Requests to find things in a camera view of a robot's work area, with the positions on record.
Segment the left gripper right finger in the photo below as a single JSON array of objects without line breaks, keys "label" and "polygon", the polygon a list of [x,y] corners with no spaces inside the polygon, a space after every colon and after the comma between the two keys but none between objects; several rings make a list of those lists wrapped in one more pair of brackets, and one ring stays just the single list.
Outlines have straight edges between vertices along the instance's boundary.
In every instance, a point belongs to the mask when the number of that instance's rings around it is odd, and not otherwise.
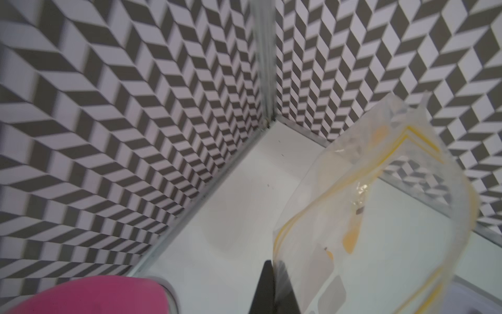
[{"label": "left gripper right finger", "polygon": [[298,301],[287,271],[286,264],[274,265],[275,313],[300,314]]}]

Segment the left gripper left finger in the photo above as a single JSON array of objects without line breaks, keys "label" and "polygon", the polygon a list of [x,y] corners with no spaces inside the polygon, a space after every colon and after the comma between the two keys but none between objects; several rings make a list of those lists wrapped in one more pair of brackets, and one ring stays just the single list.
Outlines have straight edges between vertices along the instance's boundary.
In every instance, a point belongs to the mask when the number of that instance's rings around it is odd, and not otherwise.
[{"label": "left gripper left finger", "polygon": [[249,314],[274,314],[275,309],[275,276],[273,263],[265,261],[251,303]]}]

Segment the duck print bag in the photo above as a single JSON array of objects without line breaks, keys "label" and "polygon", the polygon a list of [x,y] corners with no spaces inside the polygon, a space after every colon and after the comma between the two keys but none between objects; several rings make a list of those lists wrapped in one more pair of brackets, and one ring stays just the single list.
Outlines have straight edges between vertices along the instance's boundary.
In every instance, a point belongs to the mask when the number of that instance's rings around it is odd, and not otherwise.
[{"label": "duck print bag", "polygon": [[440,313],[480,200],[427,117],[385,96],[315,160],[275,226],[300,313]]}]

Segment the lavender plastic tray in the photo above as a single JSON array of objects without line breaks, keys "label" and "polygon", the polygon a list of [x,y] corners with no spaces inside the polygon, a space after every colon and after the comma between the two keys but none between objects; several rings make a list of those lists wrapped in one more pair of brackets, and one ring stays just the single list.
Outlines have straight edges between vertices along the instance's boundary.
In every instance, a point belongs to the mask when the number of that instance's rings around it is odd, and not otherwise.
[{"label": "lavender plastic tray", "polygon": [[497,314],[501,313],[501,301],[469,283],[454,281],[447,289],[440,313]]}]

